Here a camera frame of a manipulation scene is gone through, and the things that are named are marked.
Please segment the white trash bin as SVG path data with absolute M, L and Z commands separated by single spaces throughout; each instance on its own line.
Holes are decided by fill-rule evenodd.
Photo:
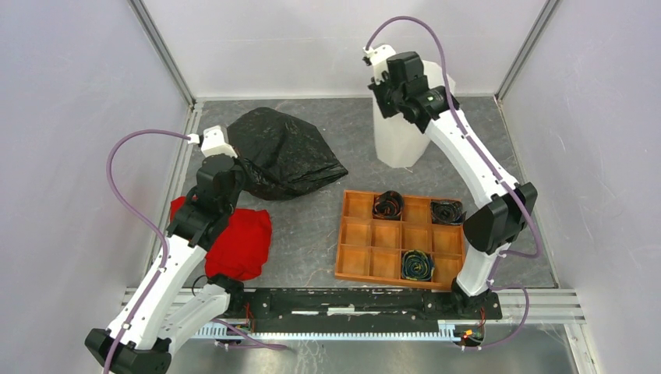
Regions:
M 444 82 L 444 72 L 437 63 L 428 62 L 411 51 L 389 57 L 387 67 L 383 79 L 403 83 L 403 102 L 400 114 L 383 118 L 373 97 L 376 154 L 391 168 L 409 168 L 429 145 L 426 130 L 430 122 L 449 111 L 450 104 L 459 108 L 459 103 L 451 93 L 454 81 Z

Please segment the black trash bag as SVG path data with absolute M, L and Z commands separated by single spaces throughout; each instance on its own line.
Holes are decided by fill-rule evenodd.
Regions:
M 258 199 L 295 199 L 348 175 L 315 125 L 273 108 L 245 113 L 227 134 L 249 176 L 246 191 Z

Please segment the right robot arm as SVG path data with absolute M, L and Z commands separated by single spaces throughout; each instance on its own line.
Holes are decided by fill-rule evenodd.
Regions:
M 467 185 L 477 208 L 463 227 L 467 256 L 452 280 L 450 306 L 461 318 L 481 309 L 497 260 L 532 226 L 538 191 L 502 167 L 468 124 L 453 95 L 454 82 L 437 63 L 414 51 L 382 44 L 364 51 L 372 69 L 373 138 L 378 159 L 410 167 L 434 143 Z

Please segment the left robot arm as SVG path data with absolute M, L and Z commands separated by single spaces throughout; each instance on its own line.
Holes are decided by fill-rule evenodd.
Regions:
M 172 312 L 172 303 L 201 263 L 229 219 L 249 178 L 238 157 L 206 157 L 196 185 L 161 233 L 161 250 L 123 310 L 85 340 L 105 373 L 165 373 L 173 356 L 214 317 L 238 316 L 245 307 L 238 281 L 223 276 L 219 284 Z

